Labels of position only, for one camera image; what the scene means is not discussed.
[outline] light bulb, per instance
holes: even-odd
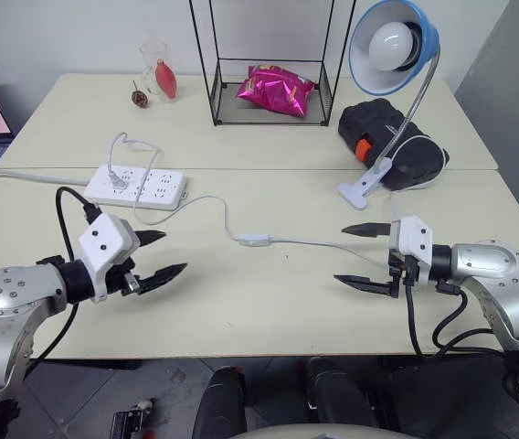
[[[406,25],[386,23],[371,38],[369,58],[378,70],[395,70],[408,59],[412,44],[412,33]]]

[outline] white wall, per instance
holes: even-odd
[[[286,1],[300,3],[300,14],[302,2],[321,0]],[[356,17],[374,2],[358,0]],[[455,91],[508,0],[417,3],[440,32],[439,75]],[[177,72],[200,71],[187,0],[0,0],[0,104],[12,127],[20,128],[61,73],[140,71],[142,15],[170,43]]]

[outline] black metal frame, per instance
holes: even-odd
[[[349,14],[349,19],[347,21],[347,30],[344,34],[343,40],[343,49],[341,51],[341,59],[339,60],[338,68],[336,69],[336,76],[334,78],[334,89],[331,89],[331,84],[329,81],[329,75],[324,66],[324,57],[326,55],[327,44],[329,33],[331,30],[331,21],[333,19],[334,12],[334,1],[331,1],[331,10],[328,17],[328,24],[326,28],[326,36],[324,38],[323,44],[323,56],[321,59],[254,59],[254,58],[221,58],[219,56],[219,48],[217,44],[217,31],[215,28],[215,18],[213,15],[213,0],[208,0],[210,16],[211,16],[211,24],[213,27],[213,40],[215,42],[215,54],[217,56],[217,65],[215,67],[215,79],[213,80],[213,84],[209,89],[209,81],[207,79],[207,70],[205,69],[205,61],[203,58],[203,50],[201,48],[200,36],[198,32],[198,28],[196,26],[196,16],[195,9],[193,6],[193,0],[188,0],[190,5],[190,12],[193,18],[193,26],[195,28],[195,36],[196,36],[196,45],[198,48],[198,55],[201,59],[201,67],[203,69],[203,79],[205,80],[205,87],[207,89],[207,98],[209,107],[211,109],[211,117],[213,119],[214,125],[221,124],[280,124],[280,125],[316,125],[316,126],[328,126],[331,120],[331,113],[333,111],[334,104],[334,95],[336,94],[337,85],[339,83],[339,77],[341,75],[341,68],[343,66],[344,52],[346,50],[347,39],[349,37],[349,32],[351,30],[351,23],[353,21],[353,14],[355,12],[355,4],[356,0],[353,0],[351,4],[351,13]],[[276,63],[276,62],[312,62],[312,63],[320,63],[320,76],[318,82],[315,83],[314,89],[318,91],[318,96],[321,104],[321,109],[323,112],[323,118],[319,122],[311,122],[305,121],[302,118],[291,117],[291,116],[282,116],[281,121],[273,121],[273,122],[265,122],[265,121],[248,121],[248,122],[237,122],[230,120],[223,120],[219,117],[221,110],[221,98],[223,96],[223,90],[226,89],[229,85],[240,85],[239,82],[227,82],[223,81],[223,76],[221,74],[221,61],[251,61],[255,64],[265,64],[265,63]]]

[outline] pink snack bag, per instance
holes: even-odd
[[[306,116],[308,95],[314,88],[311,80],[270,65],[249,66],[248,75],[239,87],[239,98],[273,112]]]

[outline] white power strip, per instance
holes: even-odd
[[[107,166],[97,169],[87,187],[85,198],[89,201],[112,206],[133,206],[138,189],[142,183],[144,167],[112,166],[113,171],[123,181],[128,183],[126,189],[113,187]],[[178,207],[180,198],[186,186],[185,175],[180,171],[167,169],[151,169],[143,185],[138,202],[139,208],[174,210]]]

